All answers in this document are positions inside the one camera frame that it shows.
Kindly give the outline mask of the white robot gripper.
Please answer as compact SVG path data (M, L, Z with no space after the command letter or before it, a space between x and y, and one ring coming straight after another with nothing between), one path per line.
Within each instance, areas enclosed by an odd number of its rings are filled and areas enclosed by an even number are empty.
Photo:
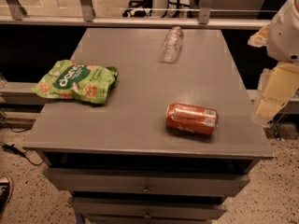
M248 44L255 48L267 45L268 56L283 61L262 71L253 105L254 119L272 119L299 89L298 0L287 0L270 26L263 26Z

